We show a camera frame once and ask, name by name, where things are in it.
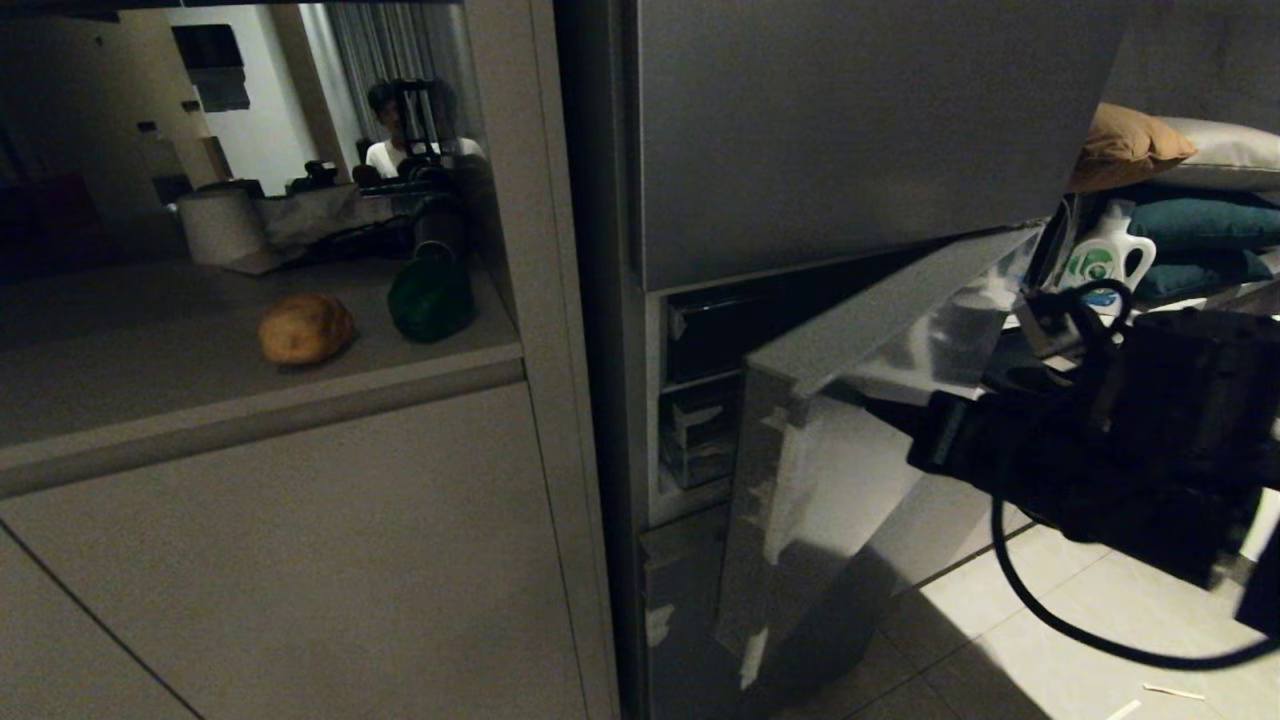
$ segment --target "white shirt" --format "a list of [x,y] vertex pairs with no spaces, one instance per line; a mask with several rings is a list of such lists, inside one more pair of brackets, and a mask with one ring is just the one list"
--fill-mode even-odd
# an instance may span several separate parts
[[[463,155],[485,156],[480,143],[470,137],[460,137],[458,145],[461,146]],[[439,143],[433,142],[431,150],[439,152]],[[378,174],[384,178],[396,178],[399,177],[399,164],[404,161],[404,158],[408,158],[408,155],[406,155],[403,150],[392,145],[392,141],[384,140],[369,146],[369,152],[365,152],[365,164],[376,168]]]

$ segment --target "countertop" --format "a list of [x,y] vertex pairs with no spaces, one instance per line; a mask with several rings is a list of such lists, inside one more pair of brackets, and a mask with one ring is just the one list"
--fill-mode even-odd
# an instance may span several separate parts
[[[120,266],[0,287],[0,497],[6,473],[205,425],[518,360],[493,282],[472,272],[477,316],[431,345],[392,324],[403,263],[362,260],[261,278],[189,263]],[[334,360],[282,372],[257,325],[293,292],[337,296],[356,341]]]

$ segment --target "teal cushion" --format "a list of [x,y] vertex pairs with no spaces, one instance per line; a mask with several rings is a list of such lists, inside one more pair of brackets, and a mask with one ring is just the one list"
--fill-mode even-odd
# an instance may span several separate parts
[[1157,255],[1135,295],[1138,300],[1176,300],[1210,295],[1234,284],[1268,281],[1271,270],[1248,250]]
[[1248,192],[1161,192],[1143,187],[1117,195],[1138,202],[1129,233],[1149,237],[1158,252],[1280,245],[1280,208]]

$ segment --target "refrigerator door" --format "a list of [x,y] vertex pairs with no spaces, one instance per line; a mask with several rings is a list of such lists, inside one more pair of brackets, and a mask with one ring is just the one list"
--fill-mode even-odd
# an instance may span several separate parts
[[829,666],[823,647],[977,550],[989,500],[910,468],[910,438],[859,398],[973,396],[1041,232],[957,240],[748,356],[716,630],[744,687],[776,656]]
[[1126,17],[1114,0],[637,0],[645,290],[1052,215]]

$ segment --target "stacked cushions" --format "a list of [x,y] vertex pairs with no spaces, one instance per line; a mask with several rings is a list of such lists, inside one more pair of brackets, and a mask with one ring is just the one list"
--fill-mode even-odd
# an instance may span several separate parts
[[1271,270],[1253,250],[1280,245],[1280,206],[1247,192],[1125,187],[1108,193],[1137,202],[1129,233],[1149,237],[1153,265],[1140,300],[1176,300],[1256,281]]
[[1133,184],[1196,155],[1196,145],[1151,115],[1102,102],[1076,159],[1068,192]]
[[1271,270],[1248,250],[1175,252],[1147,270],[1135,295],[1139,300],[1171,301],[1270,279]]
[[1129,233],[1149,237],[1160,254],[1280,245],[1280,206],[1248,192],[1134,186],[1111,196],[1138,205]]
[[1212,190],[1280,191],[1280,135],[1212,120],[1160,119],[1194,142],[1199,152],[1152,182]]

